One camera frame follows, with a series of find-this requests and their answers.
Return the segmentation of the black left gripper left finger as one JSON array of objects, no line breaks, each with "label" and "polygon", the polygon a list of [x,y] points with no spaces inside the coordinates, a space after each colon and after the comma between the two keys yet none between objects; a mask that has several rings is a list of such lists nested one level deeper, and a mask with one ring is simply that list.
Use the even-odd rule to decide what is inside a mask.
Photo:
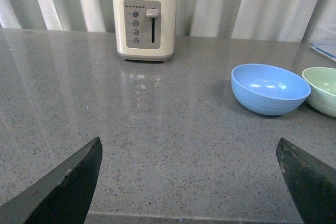
[{"label": "black left gripper left finger", "polygon": [[94,138],[1,206],[1,223],[84,223],[98,181],[102,144]]}]

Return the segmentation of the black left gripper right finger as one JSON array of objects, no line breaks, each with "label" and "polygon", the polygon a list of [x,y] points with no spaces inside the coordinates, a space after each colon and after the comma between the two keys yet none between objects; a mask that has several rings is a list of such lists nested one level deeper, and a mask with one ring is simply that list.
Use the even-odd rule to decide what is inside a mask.
[{"label": "black left gripper right finger", "polygon": [[285,138],[277,160],[304,223],[335,223],[335,169]]}]

